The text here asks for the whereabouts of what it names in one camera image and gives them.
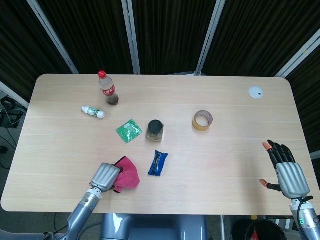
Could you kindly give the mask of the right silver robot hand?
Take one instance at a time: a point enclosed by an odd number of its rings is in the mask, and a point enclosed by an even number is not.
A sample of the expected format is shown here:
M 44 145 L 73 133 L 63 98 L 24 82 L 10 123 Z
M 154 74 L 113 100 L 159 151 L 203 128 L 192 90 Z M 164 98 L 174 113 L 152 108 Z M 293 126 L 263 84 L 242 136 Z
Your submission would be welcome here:
M 262 143 L 275 170 L 278 183 L 272 184 L 264 179 L 259 182 L 267 189 L 281 192 L 288 199 L 305 198 L 310 193 L 305 174 L 296 162 L 291 150 L 284 144 L 268 140 Z

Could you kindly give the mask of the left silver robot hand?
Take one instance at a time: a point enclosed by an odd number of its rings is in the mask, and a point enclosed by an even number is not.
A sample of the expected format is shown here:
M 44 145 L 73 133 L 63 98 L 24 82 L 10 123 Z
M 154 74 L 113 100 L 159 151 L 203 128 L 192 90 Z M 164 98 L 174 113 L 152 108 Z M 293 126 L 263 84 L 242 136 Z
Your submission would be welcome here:
M 102 163 L 90 182 L 91 188 L 99 189 L 102 193 L 110 191 L 122 171 L 121 167 Z

